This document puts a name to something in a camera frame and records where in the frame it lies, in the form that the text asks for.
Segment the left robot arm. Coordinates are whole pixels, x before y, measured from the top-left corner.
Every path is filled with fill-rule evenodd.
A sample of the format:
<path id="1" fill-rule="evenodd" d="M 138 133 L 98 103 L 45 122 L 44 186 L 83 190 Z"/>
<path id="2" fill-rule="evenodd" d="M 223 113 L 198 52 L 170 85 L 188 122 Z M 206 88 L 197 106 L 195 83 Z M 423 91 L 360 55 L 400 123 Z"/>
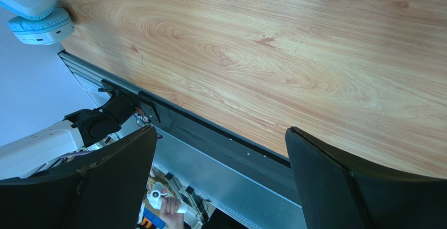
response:
<path id="1" fill-rule="evenodd" d="M 1 146 L 1 179 L 26 178 L 45 164 L 121 130 L 140 106 L 123 93 L 102 106 L 81 109 L 48 128 Z"/>

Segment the light blue headphones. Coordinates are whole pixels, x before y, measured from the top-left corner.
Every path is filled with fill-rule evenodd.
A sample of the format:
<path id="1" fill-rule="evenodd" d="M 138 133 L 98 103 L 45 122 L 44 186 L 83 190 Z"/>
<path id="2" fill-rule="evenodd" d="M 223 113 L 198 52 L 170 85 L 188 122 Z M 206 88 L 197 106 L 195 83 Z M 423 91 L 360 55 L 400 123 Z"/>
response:
<path id="1" fill-rule="evenodd" d="M 75 32 L 69 13 L 58 0 L 1 0 L 1 6 L 17 16 L 8 28 L 24 44 L 52 45 Z"/>

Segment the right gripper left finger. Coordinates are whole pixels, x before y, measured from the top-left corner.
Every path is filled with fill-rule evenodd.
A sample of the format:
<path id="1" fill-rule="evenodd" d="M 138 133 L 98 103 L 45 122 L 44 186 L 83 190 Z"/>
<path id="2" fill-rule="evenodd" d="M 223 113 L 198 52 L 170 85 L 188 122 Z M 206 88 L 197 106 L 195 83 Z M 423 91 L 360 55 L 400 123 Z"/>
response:
<path id="1" fill-rule="evenodd" d="M 157 143 L 147 126 L 28 178 L 1 181 L 1 228 L 136 228 Z"/>

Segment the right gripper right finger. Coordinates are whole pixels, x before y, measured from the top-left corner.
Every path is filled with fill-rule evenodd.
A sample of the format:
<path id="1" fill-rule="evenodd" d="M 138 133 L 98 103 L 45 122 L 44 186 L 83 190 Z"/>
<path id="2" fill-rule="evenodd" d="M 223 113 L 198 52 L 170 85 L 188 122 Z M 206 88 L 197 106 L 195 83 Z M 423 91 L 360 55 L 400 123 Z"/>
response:
<path id="1" fill-rule="evenodd" d="M 308 228 L 446 228 L 446 180 L 392 169 L 290 127 L 285 142 Z"/>

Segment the person hand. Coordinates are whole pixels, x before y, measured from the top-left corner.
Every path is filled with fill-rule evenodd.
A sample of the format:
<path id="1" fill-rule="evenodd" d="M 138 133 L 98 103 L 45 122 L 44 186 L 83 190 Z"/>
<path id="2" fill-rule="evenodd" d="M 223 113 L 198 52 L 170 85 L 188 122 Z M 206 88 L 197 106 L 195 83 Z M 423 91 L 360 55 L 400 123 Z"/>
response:
<path id="1" fill-rule="evenodd" d="M 178 213 L 181 202 L 174 197 L 164 197 L 159 210 L 159 217 L 170 229 L 184 229 L 184 215 Z"/>

